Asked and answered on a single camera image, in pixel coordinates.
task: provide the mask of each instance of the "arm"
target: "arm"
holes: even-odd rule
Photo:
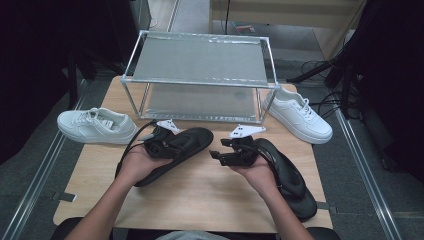
[[[281,196],[267,161],[259,156],[250,168],[230,167],[240,173],[265,201],[281,239],[313,239]]]
[[[134,147],[125,157],[118,176],[66,239],[108,239],[115,220],[131,187],[171,159],[154,159],[142,146]]]

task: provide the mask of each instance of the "sneaker sole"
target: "sneaker sole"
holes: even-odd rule
[[[268,102],[268,98],[265,98],[264,100],[264,108],[266,108],[269,104]],[[328,141],[330,141],[332,135],[330,135],[328,138],[322,138],[322,139],[318,139],[318,138],[313,138],[310,136],[305,135],[304,133],[300,132],[299,130],[297,130],[295,127],[293,127],[289,121],[287,121],[280,113],[278,113],[276,110],[274,110],[271,107],[269,108],[268,111],[271,116],[273,116],[275,119],[277,119],[279,122],[281,122],[286,128],[287,130],[289,130],[293,135],[295,135],[296,137],[298,137],[299,139],[311,143],[311,144],[324,144]]]
[[[134,134],[137,132],[137,128],[135,127],[133,132],[131,133],[131,135],[125,137],[125,138],[120,138],[120,139],[107,139],[107,138],[81,138],[81,137],[77,137],[74,135],[71,135],[65,131],[63,131],[60,126],[59,126],[59,130],[60,132],[67,138],[71,139],[72,141],[75,142],[80,142],[80,143],[112,143],[112,144],[128,144],[132,137],[134,136]]]

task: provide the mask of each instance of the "white sneaker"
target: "white sneaker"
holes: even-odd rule
[[[300,94],[289,92],[283,87],[275,91],[275,98],[269,113],[291,133],[312,144],[323,144],[331,139],[333,129],[309,107],[307,98],[302,98]],[[269,106],[271,96],[272,91],[264,100],[264,108]]]
[[[138,130],[128,115],[106,108],[63,112],[57,125],[63,135],[82,143],[128,144]]]

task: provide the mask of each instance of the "plastic tag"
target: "plastic tag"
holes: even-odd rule
[[[180,129],[178,129],[175,124],[172,122],[172,119],[170,120],[164,120],[164,121],[159,121],[156,123],[158,126],[166,128],[168,130],[171,130],[175,133],[178,133],[180,131]]]
[[[246,126],[246,125],[238,125],[234,131],[230,133],[230,138],[244,138],[250,136],[255,133],[265,132],[265,127],[255,127],[255,126]]]

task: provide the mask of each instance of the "wooden table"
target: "wooden table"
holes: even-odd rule
[[[131,91],[142,97],[142,84],[133,84]],[[291,91],[294,86],[285,85]],[[141,127],[127,95],[115,77],[102,107],[128,114]],[[178,121],[182,130],[206,127],[214,133],[214,141],[201,153],[181,163],[152,184],[133,187],[129,192],[115,226],[122,228],[204,230],[230,232],[275,233],[271,215],[257,192],[239,174],[222,167],[212,159],[208,150],[231,152],[223,147],[221,138],[237,126],[235,123]],[[318,169],[310,144],[299,140],[269,116],[265,119],[267,130],[253,135],[266,138],[289,157],[305,178],[316,201],[325,202]],[[84,216],[100,199],[114,179],[116,165],[125,149],[123,145],[86,144],[75,166],[65,192],[77,195],[74,202],[60,202],[54,223],[60,224],[71,217]],[[315,217],[305,226],[332,228],[328,210],[318,209]]]

